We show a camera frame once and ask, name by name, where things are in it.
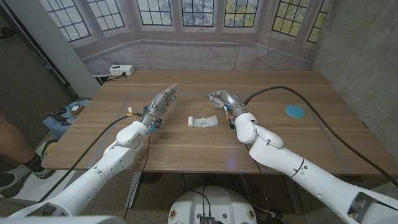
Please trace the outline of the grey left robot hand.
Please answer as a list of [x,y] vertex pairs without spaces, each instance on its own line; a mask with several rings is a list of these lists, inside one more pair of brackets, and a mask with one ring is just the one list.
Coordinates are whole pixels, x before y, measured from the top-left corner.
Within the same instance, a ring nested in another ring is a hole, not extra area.
[[149,108],[143,114],[140,122],[149,127],[156,119],[161,118],[167,112],[167,108],[178,97],[176,93],[177,87],[178,84],[175,83],[156,95],[152,99]]

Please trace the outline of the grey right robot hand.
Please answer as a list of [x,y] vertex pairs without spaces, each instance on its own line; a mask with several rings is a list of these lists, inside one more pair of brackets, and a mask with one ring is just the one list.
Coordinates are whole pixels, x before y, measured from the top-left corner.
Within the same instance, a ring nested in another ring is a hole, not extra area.
[[243,101],[238,96],[227,90],[214,91],[213,93],[208,94],[208,99],[217,108],[229,111],[235,118],[248,112]]

